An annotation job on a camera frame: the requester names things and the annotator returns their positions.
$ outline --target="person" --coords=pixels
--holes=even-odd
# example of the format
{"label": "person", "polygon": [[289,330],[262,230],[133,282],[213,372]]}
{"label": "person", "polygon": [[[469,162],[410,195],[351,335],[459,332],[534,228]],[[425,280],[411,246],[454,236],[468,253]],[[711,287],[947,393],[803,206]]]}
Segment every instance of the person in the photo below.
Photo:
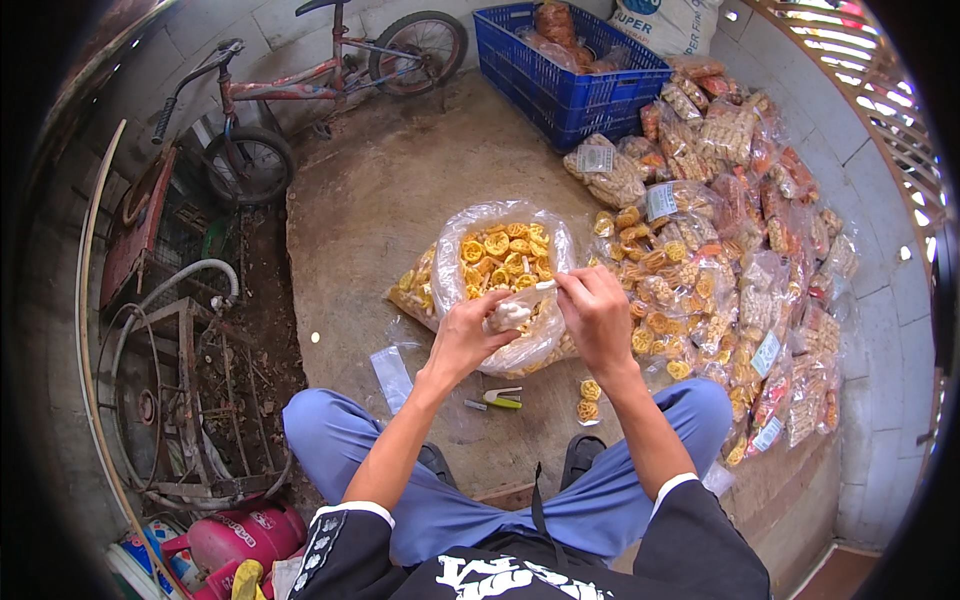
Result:
{"label": "person", "polygon": [[[310,523],[292,600],[770,597],[763,563],[698,479],[730,428],[723,388],[691,379],[651,396],[616,278],[596,267],[556,279],[567,329],[624,439],[606,449],[575,439],[565,487],[545,502],[535,488],[534,505],[515,512],[449,485],[435,446],[424,460],[434,470],[418,462],[444,398],[519,336],[482,327],[506,290],[459,303],[387,427],[328,390],[300,392],[284,409],[290,447],[331,503]],[[634,574],[610,570],[640,538]]]}

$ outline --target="blue pants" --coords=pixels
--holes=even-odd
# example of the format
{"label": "blue pants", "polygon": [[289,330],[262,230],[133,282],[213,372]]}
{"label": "blue pants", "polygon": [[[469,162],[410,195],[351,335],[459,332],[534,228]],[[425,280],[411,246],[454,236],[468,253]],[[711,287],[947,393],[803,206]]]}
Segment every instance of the blue pants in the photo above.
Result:
{"label": "blue pants", "polygon": [[[712,381],[691,379],[654,395],[654,400],[702,478],[730,429],[726,392]],[[283,428],[307,477],[330,504],[341,502],[382,431],[356,402],[319,389],[304,390],[290,400],[283,409]],[[607,564],[643,537],[652,511],[653,502],[636,479],[623,440],[598,455],[569,488],[543,503],[547,531],[556,541],[600,556]],[[452,546],[473,546],[497,531],[536,535],[529,508],[508,513],[475,502],[420,463],[414,465],[392,515],[396,528],[391,555],[403,565],[422,563]]]}

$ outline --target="hand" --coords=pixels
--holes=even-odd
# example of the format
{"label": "hand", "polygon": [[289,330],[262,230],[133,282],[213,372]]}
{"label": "hand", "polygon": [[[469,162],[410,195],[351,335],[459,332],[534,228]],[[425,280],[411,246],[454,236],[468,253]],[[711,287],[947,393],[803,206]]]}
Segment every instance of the hand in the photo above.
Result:
{"label": "hand", "polygon": [[606,267],[577,269],[554,277],[560,285],[557,304],[564,313],[566,328],[590,372],[600,379],[634,371],[630,304],[616,277]]}
{"label": "hand", "polygon": [[510,290],[496,290],[482,298],[454,304],[440,321],[430,359],[417,379],[424,375],[432,379],[434,385],[452,390],[487,357],[520,337],[516,329],[494,334],[483,330],[487,315],[510,295]]}

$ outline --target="bicycle tire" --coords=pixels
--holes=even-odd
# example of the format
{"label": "bicycle tire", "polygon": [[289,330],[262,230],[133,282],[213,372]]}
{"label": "bicycle tire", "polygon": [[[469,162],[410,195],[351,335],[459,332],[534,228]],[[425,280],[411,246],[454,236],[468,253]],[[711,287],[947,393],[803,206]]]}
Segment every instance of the bicycle tire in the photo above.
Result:
{"label": "bicycle tire", "polygon": [[[467,57],[467,44],[469,43],[467,29],[464,28],[463,23],[453,18],[446,12],[420,11],[408,14],[398,19],[393,25],[384,30],[384,32],[380,34],[380,37],[376,39],[376,43],[374,45],[379,46],[380,48],[389,48],[387,44],[390,43],[391,39],[393,39],[396,34],[419,21],[442,21],[451,27],[454,35],[457,38],[456,41],[458,48],[456,56],[453,62],[444,70],[444,72],[440,74],[436,81],[436,84],[443,84],[453,77],[461,65],[463,65],[464,58]],[[377,52],[375,50],[370,52],[370,58],[368,60],[367,67],[370,71],[370,78],[373,81],[376,81],[381,77],[381,56],[383,56],[382,52]],[[377,87],[380,89],[380,91],[390,94],[391,96],[420,96],[421,94],[425,94],[426,92],[434,89],[436,85],[431,82],[430,85],[410,91],[397,89],[386,82],[378,85]]]}
{"label": "bicycle tire", "polygon": [[235,198],[220,180],[221,176],[211,171],[209,166],[213,164],[214,157],[224,149],[225,141],[226,139],[221,133],[214,137],[204,149],[206,182],[217,198],[226,203],[237,202],[243,206],[271,204],[286,198],[287,187],[289,187],[293,181],[297,163],[294,161],[290,144],[288,144],[285,139],[274,132],[259,127],[238,127],[230,131],[230,141],[234,144],[244,141],[258,142],[276,152],[276,155],[283,162],[286,170],[283,179],[280,180],[277,185],[273,185],[267,190],[249,197],[238,195]]}

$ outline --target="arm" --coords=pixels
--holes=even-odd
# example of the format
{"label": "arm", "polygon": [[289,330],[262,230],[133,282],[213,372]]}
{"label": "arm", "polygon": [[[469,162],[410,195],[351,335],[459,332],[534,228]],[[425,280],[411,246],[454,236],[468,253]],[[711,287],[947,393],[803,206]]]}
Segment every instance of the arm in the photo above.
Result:
{"label": "arm", "polygon": [[413,391],[353,474],[344,502],[368,500],[388,511],[396,506],[444,398],[488,356],[520,336],[515,329],[494,335],[483,330],[484,319],[508,296],[509,290],[490,292],[446,313]]}
{"label": "arm", "polygon": [[630,350],[630,306],[605,267],[557,273],[558,304],[587,368],[610,398],[640,486],[657,499],[667,481],[696,468],[643,381]]}

